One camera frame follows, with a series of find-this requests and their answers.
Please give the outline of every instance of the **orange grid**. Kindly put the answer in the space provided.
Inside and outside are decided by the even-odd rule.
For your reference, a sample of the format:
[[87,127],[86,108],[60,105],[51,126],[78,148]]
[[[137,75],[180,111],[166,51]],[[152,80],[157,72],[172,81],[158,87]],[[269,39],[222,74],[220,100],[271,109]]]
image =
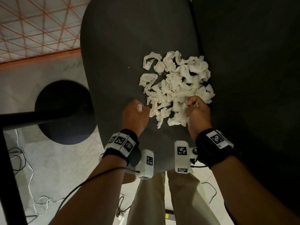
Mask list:
[[89,1],[0,0],[0,63],[79,49]]

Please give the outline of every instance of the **human hand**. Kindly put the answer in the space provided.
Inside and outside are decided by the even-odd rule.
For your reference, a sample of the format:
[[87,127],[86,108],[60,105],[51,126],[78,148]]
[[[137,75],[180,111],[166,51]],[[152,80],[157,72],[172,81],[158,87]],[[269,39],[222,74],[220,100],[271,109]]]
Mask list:
[[[142,112],[138,111],[138,104],[142,105]],[[137,137],[139,137],[148,124],[149,113],[149,107],[144,106],[138,100],[133,100],[123,111],[122,129],[130,129],[131,131],[135,132]]]
[[187,105],[186,116],[190,118],[188,131],[191,138],[196,140],[199,133],[212,128],[210,108],[199,96],[189,97]]

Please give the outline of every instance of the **white floor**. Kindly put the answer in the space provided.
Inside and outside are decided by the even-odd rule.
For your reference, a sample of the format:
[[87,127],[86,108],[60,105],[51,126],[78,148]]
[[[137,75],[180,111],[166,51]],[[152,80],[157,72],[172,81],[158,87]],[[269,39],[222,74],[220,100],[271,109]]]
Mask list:
[[[52,83],[61,79],[69,79],[88,87],[80,56],[66,57],[26,66],[18,66],[0,71],[0,114],[33,111],[39,92]],[[83,182],[98,163],[98,156],[104,151],[96,128],[94,133],[85,141],[76,145],[60,145],[49,140],[39,130],[38,126],[18,129],[20,146],[24,149],[27,160],[34,168],[35,174],[31,189],[35,200],[47,195],[57,201],[65,197],[74,187]],[[5,133],[7,147],[16,146],[17,138],[14,130]],[[233,224],[223,203],[223,198],[217,182],[208,168],[194,168],[194,173],[201,182],[211,183],[217,190],[210,207],[222,225]],[[29,196],[28,183],[31,170],[25,167],[16,175],[24,210],[26,215],[33,215],[32,199]],[[166,209],[173,209],[171,196],[166,180],[165,204]],[[122,186],[121,194],[125,199],[122,209],[127,208],[133,201],[139,180]],[[204,184],[208,200],[215,190]],[[60,203],[50,204],[45,215],[39,216],[30,225],[48,224],[56,213]],[[43,213],[46,207],[39,207]],[[0,224],[4,217],[0,210]],[[115,218],[114,225],[119,224]],[[174,221],[166,220],[166,225],[174,225]]]

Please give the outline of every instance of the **pile of tissue paper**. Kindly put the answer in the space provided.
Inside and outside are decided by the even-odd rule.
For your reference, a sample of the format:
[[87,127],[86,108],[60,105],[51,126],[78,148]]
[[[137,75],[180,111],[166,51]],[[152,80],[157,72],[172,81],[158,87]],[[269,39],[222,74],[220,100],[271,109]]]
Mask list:
[[189,121],[185,115],[187,107],[187,98],[197,95],[205,103],[211,103],[211,98],[215,96],[212,86],[202,85],[204,81],[210,78],[208,64],[204,61],[204,56],[190,57],[188,60],[181,59],[179,51],[170,51],[163,58],[160,54],[151,52],[144,57],[143,68],[149,70],[154,60],[158,60],[154,66],[154,71],[159,75],[163,71],[168,72],[167,78],[152,86],[158,78],[157,74],[145,73],[140,78],[140,85],[145,87],[144,93],[147,97],[147,105],[152,104],[150,117],[156,115],[158,121],[157,128],[161,127],[163,119],[170,116],[171,111],[174,117],[168,119],[168,125],[183,125]]

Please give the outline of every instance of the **beige pants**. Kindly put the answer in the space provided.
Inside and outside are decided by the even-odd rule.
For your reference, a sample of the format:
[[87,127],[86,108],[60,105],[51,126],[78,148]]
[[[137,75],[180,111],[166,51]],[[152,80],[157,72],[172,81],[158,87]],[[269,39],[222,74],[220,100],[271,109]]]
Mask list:
[[[177,225],[220,224],[209,208],[202,184],[193,174],[178,174],[174,170],[167,174]],[[127,225],[165,225],[164,184],[165,172],[141,180]]]

